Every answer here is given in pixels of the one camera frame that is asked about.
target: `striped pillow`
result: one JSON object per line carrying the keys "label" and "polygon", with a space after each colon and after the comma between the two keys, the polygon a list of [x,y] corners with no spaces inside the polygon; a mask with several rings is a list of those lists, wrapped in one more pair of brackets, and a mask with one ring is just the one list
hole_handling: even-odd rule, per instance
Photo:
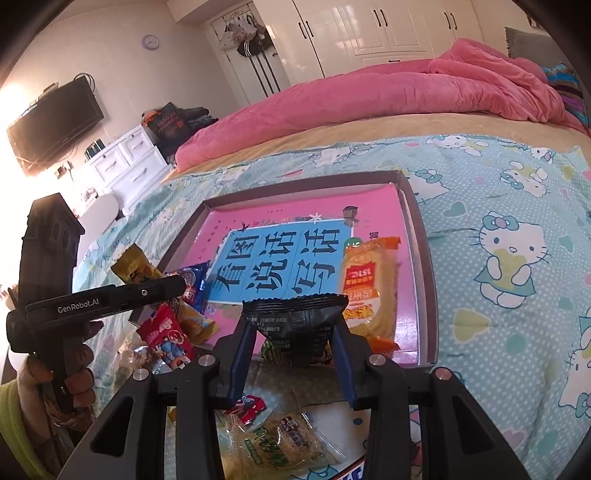
{"label": "striped pillow", "polygon": [[583,92],[574,70],[567,67],[564,63],[559,63],[553,69],[542,67],[548,77],[550,86],[553,87],[562,97],[564,108],[572,113],[580,122],[589,127],[589,117],[583,102]]}

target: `gray pillow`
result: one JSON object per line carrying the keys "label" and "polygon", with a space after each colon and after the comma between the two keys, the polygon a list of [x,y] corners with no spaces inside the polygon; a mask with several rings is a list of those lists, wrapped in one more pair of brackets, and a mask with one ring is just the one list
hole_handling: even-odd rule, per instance
{"label": "gray pillow", "polygon": [[[509,50],[509,56],[512,59],[522,57],[548,69],[556,67],[559,63],[573,68],[566,55],[551,37],[522,32],[509,27],[505,27],[505,32],[507,34],[507,50]],[[585,107],[588,112],[591,112],[591,95],[578,75],[577,80],[583,92]]]}

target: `finger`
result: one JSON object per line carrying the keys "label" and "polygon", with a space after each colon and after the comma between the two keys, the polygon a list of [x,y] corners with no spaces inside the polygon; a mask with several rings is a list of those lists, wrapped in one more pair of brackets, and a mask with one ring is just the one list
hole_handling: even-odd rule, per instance
{"label": "finger", "polygon": [[95,359],[95,354],[92,352],[92,348],[83,343],[76,351],[76,359],[81,366],[86,367]]}
{"label": "finger", "polygon": [[73,397],[74,408],[90,407],[95,402],[95,393],[93,390],[86,390]]}
{"label": "finger", "polygon": [[95,384],[95,378],[92,375],[92,371],[89,368],[85,368],[70,375],[64,380],[64,383],[72,395],[78,395],[78,393],[90,390]]}
{"label": "finger", "polygon": [[86,341],[93,338],[104,326],[105,324],[102,320],[98,320],[97,322],[89,322],[88,327],[86,328],[86,335],[84,335],[84,340]]}
{"label": "finger", "polygon": [[35,356],[29,355],[27,358],[26,370],[36,384],[49,383],[53,380],[53,372]]}

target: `black snack package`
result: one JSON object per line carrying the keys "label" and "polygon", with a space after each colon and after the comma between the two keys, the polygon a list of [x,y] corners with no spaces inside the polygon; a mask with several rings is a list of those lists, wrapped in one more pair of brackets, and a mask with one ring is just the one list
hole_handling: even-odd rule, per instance
{"label": "black snack package", "polygon": [[291,367],[318,363],[333,326],[343,317],[347,295],[316,294],[294,299],[242,302],[242,315],[280,352]]}

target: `red snack package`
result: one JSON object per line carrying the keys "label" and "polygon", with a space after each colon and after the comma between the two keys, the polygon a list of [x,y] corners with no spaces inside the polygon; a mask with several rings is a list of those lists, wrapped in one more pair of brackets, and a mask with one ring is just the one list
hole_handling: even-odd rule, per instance
{"label": "red snack package", "polygon": [[238,415],[238,418],[244,425],[252,423],[259,412],[265,410],[267,405],[261,397],[254,395],[243,395],[240,400],[236,402],[234,407],[224,412],[225,415]]}
{"label": "red snack package", "polygon": [[167,303],[138,328],[138,334],[172,370],[193,359],[193,347]]}

